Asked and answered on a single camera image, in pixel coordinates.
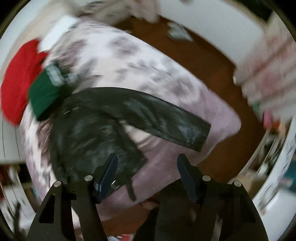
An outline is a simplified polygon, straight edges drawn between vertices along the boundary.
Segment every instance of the beige fabric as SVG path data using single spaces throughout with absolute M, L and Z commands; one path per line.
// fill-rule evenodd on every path
M 64 15 L 75 15 L 78 7 L 71 0 L 52 0 L 38 14 L 38 16 L 28 24 L 25 30 L 12 46 L 9 54 L 0 69 L 0 83 L 2 83 L 7 66 L 15 56 L 19 48 L 26 42 L 40 38 L 43 39 L 56 22 Z

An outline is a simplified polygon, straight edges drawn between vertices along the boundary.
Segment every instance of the bedspread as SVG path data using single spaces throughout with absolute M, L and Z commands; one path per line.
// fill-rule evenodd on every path
M 84 19 L 58 41 L 45 65 L 52 60 L 70 65 L 72 71 L 83 69 L 84 76 L 76 92 L 89 87 L 134 89 L 166 100 L 211 124 L 199 153 L 126 125 L 127 133 L 148 161 L 133 177 L 137 200 L 132 202 L 126 187 L 121 187 L 97 206 L 102 221 L 179 179 L 178 154 L 185 153 L 189 161 L 197 165 L 217 143 L 240 129 L 238 115 L 202 81 L 149 44 L 114 27 Z M 51 120 L 37 122 L 29 104 L 21 130 L 26 163 L 42 199 L 56 181 L 47 150 L 50 129 Z

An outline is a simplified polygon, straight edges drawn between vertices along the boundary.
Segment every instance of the wooden floor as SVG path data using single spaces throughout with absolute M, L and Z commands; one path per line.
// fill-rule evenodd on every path
M 149 24 L 131 18 L 117 27 L 132 26 L 132 34 L 160 50 L 184 66 L 209 89 L 226 101 L 239 115 L 242 126 L 239 133 L 218 144 L 209 157 L 199 164 L 202 173 L 219 182 L 235 177 L 251 157 L 265 131 L 257 121 L 240 87 L 233 84 L 234 64 L 211 44 L 194 33 L 194 42 L 176 42 L 167 37 L 166 19 Z M 137 205 L 120 216 L 104 222 L 107 234 L 134 233 L 144 222 L 149 211 Z

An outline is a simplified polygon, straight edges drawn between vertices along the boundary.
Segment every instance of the floral blanket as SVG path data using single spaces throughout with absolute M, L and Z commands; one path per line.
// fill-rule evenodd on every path
M 82 73 L 76 91 L 89 87 L 143 91 L 190 111 L 212 125 L 200 153 L 126 126 L 127 133 L 148 161 L 133 177 L 136 202 L 130 200 L 126 187 L 121 187 L 97 206 L 102 221 L 179 179 L 178 154 L 185 153 L 189 161 L 197 165 L 220 141 L 240 129 L 238 115 L 203 82 L 152 46 L 114 27 L 84 19 L 58 41 L 45 65 L 52 60 Z M 37 122 L 29 104 L 21 130 L 26 163 L 41 199 L 56 181 L 47 150 L 50 129 L 51 119 Z M 75 214 L 73 219 L 78 226 Z

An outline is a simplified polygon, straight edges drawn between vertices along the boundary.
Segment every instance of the red cloth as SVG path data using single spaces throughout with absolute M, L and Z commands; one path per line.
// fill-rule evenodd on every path
M 1 86 L 1 109 L 4 116 L 19 125 L 28 103 L 28 90 L 42 71 L 42 62 L 48 55 L 37 52 L 37 39 L 25 43 L 7 67 Z

